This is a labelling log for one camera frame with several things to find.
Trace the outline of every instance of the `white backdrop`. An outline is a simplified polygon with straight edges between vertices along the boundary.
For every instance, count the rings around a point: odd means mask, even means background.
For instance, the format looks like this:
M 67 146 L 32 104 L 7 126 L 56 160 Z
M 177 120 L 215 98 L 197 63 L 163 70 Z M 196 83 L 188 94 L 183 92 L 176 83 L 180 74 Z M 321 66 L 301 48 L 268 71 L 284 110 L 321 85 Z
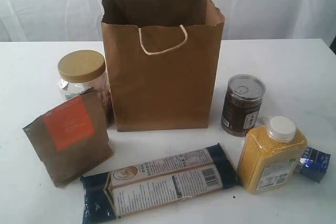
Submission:
M 101 0 L 0 0 L 0 41 L 101 40 Z M 336 34 L 336 0 L 213 0 L 223 39 L 322 38 Z

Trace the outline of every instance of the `gold jar lid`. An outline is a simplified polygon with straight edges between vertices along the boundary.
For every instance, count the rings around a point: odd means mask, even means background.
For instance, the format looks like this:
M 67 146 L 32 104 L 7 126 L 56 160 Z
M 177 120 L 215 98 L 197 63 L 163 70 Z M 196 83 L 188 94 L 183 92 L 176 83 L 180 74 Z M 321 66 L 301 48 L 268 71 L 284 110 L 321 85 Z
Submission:
M 59 75 L 72 83 L 93 81 L 105 72 L 105 68 L 104 56 L 93 50 L 71 52 L 58 62 Z

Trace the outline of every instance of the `metal can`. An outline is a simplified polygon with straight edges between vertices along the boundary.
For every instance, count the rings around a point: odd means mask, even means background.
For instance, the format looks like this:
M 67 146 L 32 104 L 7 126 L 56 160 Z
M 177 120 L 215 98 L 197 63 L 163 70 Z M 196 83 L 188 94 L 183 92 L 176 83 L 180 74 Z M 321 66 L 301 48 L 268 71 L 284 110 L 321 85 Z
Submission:
M 265 84 L 249 74 L 229 79 L 222 112 L 223 129 L 234 136 L 245 136 L 257 120 Z

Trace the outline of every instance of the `orange label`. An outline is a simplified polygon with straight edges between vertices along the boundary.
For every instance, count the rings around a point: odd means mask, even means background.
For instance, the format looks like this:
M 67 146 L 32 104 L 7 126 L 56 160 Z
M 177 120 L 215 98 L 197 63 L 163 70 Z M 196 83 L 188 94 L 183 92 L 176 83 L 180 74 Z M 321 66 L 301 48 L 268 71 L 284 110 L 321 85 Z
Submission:
M 43 121 L 58 151 L 92 136 L 95 132 L 81 96 L 50 110 L 43 115 Z

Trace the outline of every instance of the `white table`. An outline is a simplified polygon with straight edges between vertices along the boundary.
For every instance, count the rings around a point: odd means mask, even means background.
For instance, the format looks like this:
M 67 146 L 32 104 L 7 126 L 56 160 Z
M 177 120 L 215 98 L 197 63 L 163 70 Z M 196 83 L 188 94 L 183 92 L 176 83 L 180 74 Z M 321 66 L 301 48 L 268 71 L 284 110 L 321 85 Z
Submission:
M 0 222 L 81 223 L 79 180 L 57 189 L 21 130 L 62 102 L 57 62 L 79 49 L 103 53 L 102 42 L 0 43 Z M 250 195 L 242 187 L 125 217 L 117 223 L 335 223 L 336 56 L 320 39 L 223 41 L 208 129 L 118 133 L 115 155 L 88 174 L 204 148 L 220 142 L 236 167 L 243 138 L 220 126 L 229 77 L 248 73 L 267 90 L 260 115 L 293 119 L 309 144 L 332 155 L 320 184 L 294 175 L 282 188 Z

